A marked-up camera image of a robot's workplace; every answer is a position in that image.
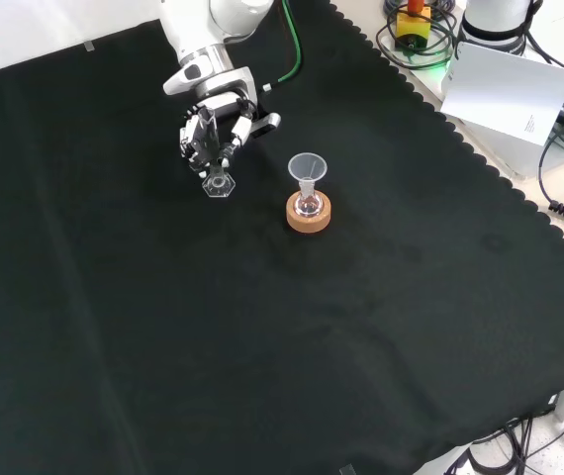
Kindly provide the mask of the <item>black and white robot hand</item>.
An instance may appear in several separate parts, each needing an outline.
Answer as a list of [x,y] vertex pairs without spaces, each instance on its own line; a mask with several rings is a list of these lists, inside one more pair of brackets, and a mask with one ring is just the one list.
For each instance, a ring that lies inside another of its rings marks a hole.
[[192,170],[205,177],[215,168],[230,166],[235,152],[251,135],[257,94],[247,67],[218,72],[198,56],[163,85],[168,95],[195,92],[199,102],[187,109],[179,133],[181,155]]

